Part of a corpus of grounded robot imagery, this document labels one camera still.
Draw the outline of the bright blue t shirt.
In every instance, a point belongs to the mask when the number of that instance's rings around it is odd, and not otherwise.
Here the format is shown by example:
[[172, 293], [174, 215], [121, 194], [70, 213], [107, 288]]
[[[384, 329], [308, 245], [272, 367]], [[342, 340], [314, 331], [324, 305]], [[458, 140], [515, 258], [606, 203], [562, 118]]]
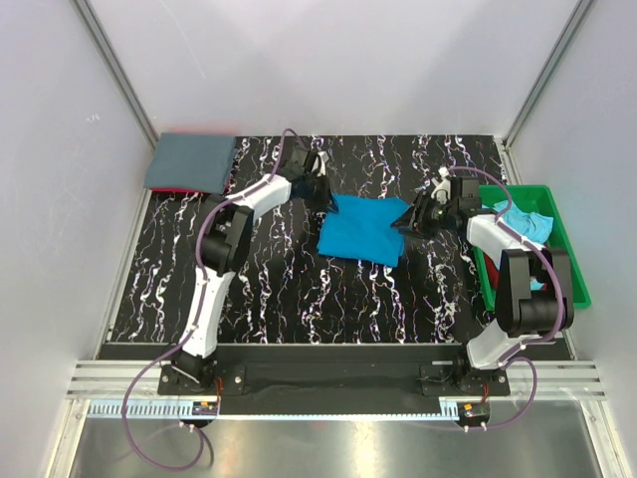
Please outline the bright blue t shirt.
[[336, 194], [337, 212], [328, 212], [320, 229], [318, 253], [396, 267], [405, 237], [391, 224], [409, 205], [399, 197], [362, 198]]

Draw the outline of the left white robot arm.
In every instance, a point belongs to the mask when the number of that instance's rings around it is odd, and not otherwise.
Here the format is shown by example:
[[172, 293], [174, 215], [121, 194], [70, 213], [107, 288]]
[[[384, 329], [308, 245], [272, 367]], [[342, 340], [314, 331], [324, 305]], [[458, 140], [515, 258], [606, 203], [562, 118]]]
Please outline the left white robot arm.
[[212, 195], [195, 243], [195, 287], [179, 350], [170, 356], [180, 382], [195, 394], [214, 384], [218, 327], [228, 291], [247, 261], [253, 226], [264, 214], [294, 199], [321, 212], [336, 212], [328, 154], [296, 146], [275, 170], [230, 195]]

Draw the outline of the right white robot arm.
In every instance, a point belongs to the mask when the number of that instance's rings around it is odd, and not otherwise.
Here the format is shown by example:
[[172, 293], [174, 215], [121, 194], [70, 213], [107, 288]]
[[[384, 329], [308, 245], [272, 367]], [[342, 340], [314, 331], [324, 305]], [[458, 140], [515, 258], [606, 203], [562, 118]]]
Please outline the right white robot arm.
[[463, 345], [447, 381], [474, 394], [529, 345], [544, 344], [574, 318], [568, 252], [546, 247], [516, 230], [505, 218], [514, 206], [487, 208], [480, 195], [485, 171], [442, 167], [393, 223], [400, 233], [433, 240], [441, 230], [457, 232], [490, 257], [499, 271], [496, 317]]

